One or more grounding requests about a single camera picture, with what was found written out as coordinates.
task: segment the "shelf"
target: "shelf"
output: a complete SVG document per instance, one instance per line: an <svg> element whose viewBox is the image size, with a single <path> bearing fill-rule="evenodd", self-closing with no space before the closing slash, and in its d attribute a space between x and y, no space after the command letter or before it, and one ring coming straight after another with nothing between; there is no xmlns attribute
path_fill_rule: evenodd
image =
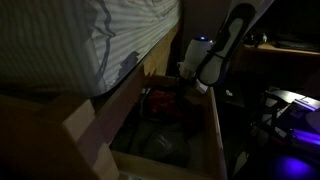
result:
<svg viewBox="0 0 320 180"><path fill-rule="evenodd" d="M294 50L294 49L283 49L283 48L276 48L269 43L264 43L259 45L257 48L251 47L249 45L245 45L245 48L248 50L258 50L258 51L265 51L265 52L278 52L278 53L296 53L296 54L304 54L304 55L320 55L320 52L312 52L312 51L302 51L302 50Z"/></svg>

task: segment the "wooden bed frame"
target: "wooden bed frame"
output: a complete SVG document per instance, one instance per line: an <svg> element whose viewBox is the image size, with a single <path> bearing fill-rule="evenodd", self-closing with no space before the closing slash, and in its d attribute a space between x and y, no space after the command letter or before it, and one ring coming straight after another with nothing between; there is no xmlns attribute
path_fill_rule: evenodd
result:
<svg viewBox="0 0 320 180"><path fill-rule="evenodd" d="M154 46L111 96L95 99L94 106L90 99L70 95L43 104L0 94L0 168L16 178L123 178L114 161L119 156L109 145L150 77L165 75L179 26L177 23ZM210 141L218 148L211 156L222 172L214 177L226 179L219 125L209 126L214 131L208 137L212 136Z"/></svg>

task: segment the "desk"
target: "desk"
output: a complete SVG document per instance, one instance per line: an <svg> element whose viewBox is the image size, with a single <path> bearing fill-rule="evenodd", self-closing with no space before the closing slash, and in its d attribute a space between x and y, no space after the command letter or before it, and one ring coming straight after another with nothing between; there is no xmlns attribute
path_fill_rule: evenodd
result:
<svg viewBox="0 0 320 180"><path fill-rule="evenodd" d="M303 89L301 93L315 96L318 88L314 84L320 83L319 67L319 52L280 49L270 44L258 48L241 44L232 57L229 73L252 74L273 86Z"/></svg>

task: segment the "wooden board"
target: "wooden board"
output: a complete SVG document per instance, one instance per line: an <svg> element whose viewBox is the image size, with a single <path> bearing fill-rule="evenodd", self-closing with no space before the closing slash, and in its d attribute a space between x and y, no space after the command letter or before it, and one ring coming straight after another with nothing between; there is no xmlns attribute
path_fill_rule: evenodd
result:
<svg viewBox="0 0 320 180"><path fill-rule="evenodd" d="M206 177L195 172L171 166L168 164L159 163L145 158L124 154L112 151L112 155L120 171L137 177L146 179L175 179L175 180L210 180Z"/></svg>
<svg viewBox="0 0 320 180"><path fill-rule="evenodd" d="M160 62L158 67L155 70L155 75L158 76L165 76L167 72L167 66L169 61L169 55L170 55L170 48L165 49L163 52L162 57L160 58Z"/></svg>
<svg viewBox="0 0 320 180"><path fill-rule="evenodd" d="M214 179L228 179L221 139L218 111L214 90L212 87L207 92L208 102L207 121L205 121L204 154L206 156L206 172Z"/></svg>

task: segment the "red object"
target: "red object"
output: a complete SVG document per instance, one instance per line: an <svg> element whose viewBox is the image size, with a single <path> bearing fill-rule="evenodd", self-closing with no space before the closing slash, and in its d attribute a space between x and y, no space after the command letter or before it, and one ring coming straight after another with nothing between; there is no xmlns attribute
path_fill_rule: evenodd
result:
<svg viewBox="0 0 320 180"><path fill-rule="evenodd" d="M186 99L178 103L175 92L152 89L144 107L146 107L145 113L151 118L181 122L188 137L195 135L202 128L203 107L194 105Z"/></svg>

